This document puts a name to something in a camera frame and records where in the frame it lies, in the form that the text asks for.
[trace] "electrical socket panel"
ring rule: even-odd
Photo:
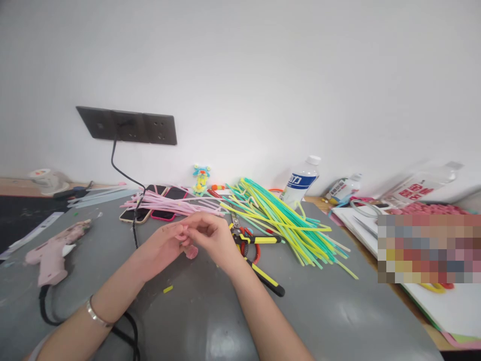
[[[119,140],[149,143],[141,113],[112,110]]]
[[[151,143],[177,145],[172,115],[143,114]]]
[[[82,120],[95,139],[177,145],[172,115],[136,113],[77,106]]]

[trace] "smartphone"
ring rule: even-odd
[[[165,193],[165,190],[167,189],[167,187],[154,186],[154,185],[149,185],[147,187],[147,190],[152,192],[155,192],[156,189],[157,189],[157,193],[162,196]],[[151,215],[151,213],[152,213],[152,210],[139,208],[137,210],[137,218],[135,219],[135,224],[144,224],[149,219],[149,216]],[[120,215],[119,219],[123,222],[133,223],[134,210],[125,210],[124,213]]]
[[[187,192],[181,188],[171,187],[164,197],[170,199],[184,199],[187,197]],[[172,222],[175,219],[175,213],[166,211],[153,211],[151,217],[161,221]]]

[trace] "water bottle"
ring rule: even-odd
[[[453,182],[457,176],[456,171],[463,166],[461,163],[451,161],[443,166],[420,170],[405,179],[400,186],[382,195],[381,202],[399,209],[404,208],[421,200],[436,189]]]
[[[297,208],[297,202],[302,200],[311,184],[319,177],[317,166],[320,162],[320,157],[310,155],[304,163],[294,167],[286,189],[279,196],[292,209]]]
[[[361,173],[354,173],[349,178],[339,179],[326,194],[326,199],[333,205],[349,201],[361,189],[361,179]]]

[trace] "pink hot glue gun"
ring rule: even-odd
[[[56,285],[67,277],[67,271],[64,268],[64,247],[81,238],[85,230],[90,228],[90,221],[77,222],[27,253],[25,262],[29,264],[40,262],[39,287]]]

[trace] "pipe cleaner figure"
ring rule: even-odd
[[[197,184],[192,188],[194,194],[198,197],[202,197],[207,189],[207,180],[210,177],[210,167],[200,168],[198,164],[194,165],[194,176],[197,176]]]

